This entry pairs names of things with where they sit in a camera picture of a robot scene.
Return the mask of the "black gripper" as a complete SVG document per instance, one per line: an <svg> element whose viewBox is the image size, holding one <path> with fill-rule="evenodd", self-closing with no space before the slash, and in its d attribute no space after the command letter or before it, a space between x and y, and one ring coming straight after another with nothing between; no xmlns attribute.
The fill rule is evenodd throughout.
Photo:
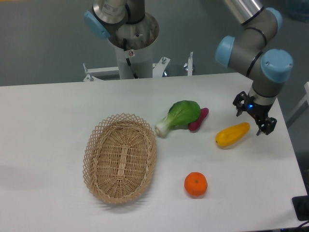
<svg viewBox="0 0 309 232"><path fill-rule="evenodd" d="M269 135L274 131L277 124L275 118L268 117L272 104L260 105L254 100L254 96L248 96L247 98L247 94L244 91L239 93L233 100L233 105L237 110L236 116L240 116L243 112L247 112L258 126L256 135L260 135L261 133Z"/></svg>

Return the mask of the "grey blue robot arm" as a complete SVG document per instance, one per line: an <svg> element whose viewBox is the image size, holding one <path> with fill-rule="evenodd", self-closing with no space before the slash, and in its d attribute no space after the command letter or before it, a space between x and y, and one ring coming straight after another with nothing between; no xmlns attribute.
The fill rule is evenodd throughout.
<svg viewBox="0 0 309 232"><path fill-rule="evenodd" d="M268 113L289 79L292 56L282 49L265 50L282 27L282 15L265 8L259 0L226 0L225 5L243 26L238 37L226 36L219 43L215 60L252 80L249 92L239 93L233 105L237 115L247 112L258 133L272 133L277 120Z"/></svg>

